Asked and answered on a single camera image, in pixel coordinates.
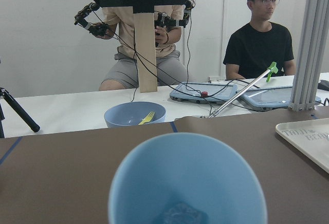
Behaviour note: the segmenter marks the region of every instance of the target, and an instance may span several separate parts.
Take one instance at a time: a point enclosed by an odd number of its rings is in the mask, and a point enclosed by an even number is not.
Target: blue container
[[[266,224],[262,188],[231,147],[193,133],[161,135],[134,148],[113,178],[111,224],[162,224],[161,214],[183,202],[207,224]]]
[[[119,104],[107,110],[104,114],[107,127],[138,125],[150,111],[155,111],[152,123],[165,121],[166,109],[153,102],[128,102]]]

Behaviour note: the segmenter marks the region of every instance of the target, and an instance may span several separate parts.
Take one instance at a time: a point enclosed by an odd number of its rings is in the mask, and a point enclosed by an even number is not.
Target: white tray
[[[276,132],[329,173],[329,118],[281,123]]]

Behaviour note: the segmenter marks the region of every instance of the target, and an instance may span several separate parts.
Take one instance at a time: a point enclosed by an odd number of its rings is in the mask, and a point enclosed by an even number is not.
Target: black tripod
[[[25,121],[32,131],[37,132],[40,130],[40,127],[32,120],[32,118],[24,111],[24,109],[16,102],[14,97],[12,97],[8,91],[0,87],[0,97],[4,97],[6,102],[11,106],[14,111]],[[2,127],[2,121],[5,119],[4,113],[0,105],[0,138],[4,138],[4,130]]]

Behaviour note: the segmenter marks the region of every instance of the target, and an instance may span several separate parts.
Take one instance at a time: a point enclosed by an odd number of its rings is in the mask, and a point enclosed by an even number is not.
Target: man wearing glasses
[[[224,58],[226,79],[253,79],[274,61],[277,76],[294,75],[291,35],[287,28],[269,21],[280,0],[248,0],[251,20],[232,34]]]

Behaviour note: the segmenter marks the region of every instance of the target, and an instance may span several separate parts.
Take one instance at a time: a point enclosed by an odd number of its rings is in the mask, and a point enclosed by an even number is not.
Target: green clip
[[[266,83],[269,81],[273,72],[278,73],[277,63],[273,61],[272,64],[267,69],[270,70],[271,72],[267,75]]]

